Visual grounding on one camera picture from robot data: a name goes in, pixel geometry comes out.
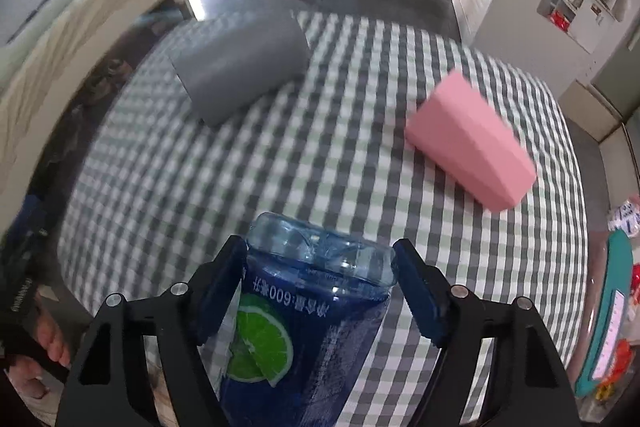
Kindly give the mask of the person's left hand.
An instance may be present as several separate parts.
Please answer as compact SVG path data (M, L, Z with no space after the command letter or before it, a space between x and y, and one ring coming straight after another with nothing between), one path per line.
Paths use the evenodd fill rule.
M47 351L49 359L70 367L70 348L64 339L62 329L52 315L44 308L36 306L37 316L32 337ZM17 355L9 368L9 379L14 388L24 397L42 399L48 388L41 381L43 369L32 358Z

